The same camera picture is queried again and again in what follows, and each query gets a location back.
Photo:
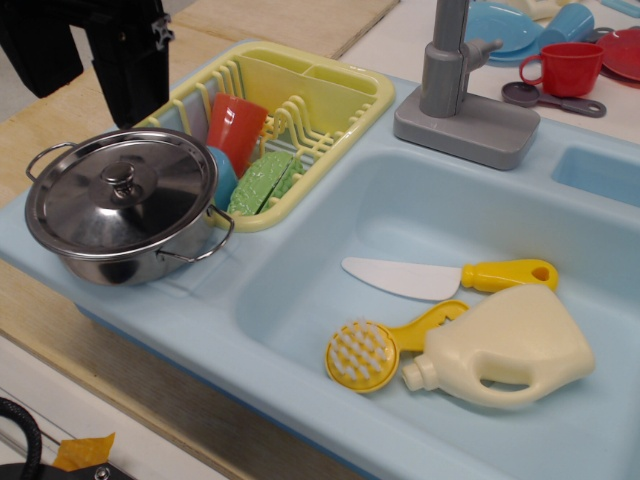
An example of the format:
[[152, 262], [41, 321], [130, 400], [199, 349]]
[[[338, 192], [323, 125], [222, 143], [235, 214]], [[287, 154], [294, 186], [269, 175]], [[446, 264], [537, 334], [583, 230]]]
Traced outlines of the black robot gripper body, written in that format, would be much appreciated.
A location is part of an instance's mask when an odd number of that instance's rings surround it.
[[114, 22], [154, 35], [165, 33], [161, 1], [2, 1], [1, 33], [26, 31], [37, 20], [85, 28], [90, 22]]

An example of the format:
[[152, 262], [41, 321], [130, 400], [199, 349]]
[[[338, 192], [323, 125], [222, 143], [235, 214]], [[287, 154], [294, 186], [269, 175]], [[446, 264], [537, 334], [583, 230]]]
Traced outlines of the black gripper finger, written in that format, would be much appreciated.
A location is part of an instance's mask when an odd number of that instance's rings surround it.
[[168, 101], [167, 19], [123, 23], [97, 19], [87, 25], [92, 64], [115, 124], [130, 128]]
[[1, 46], [22, 83], [38, 98], [84, 71], [71, 28], [60, 22], [3, 22]]

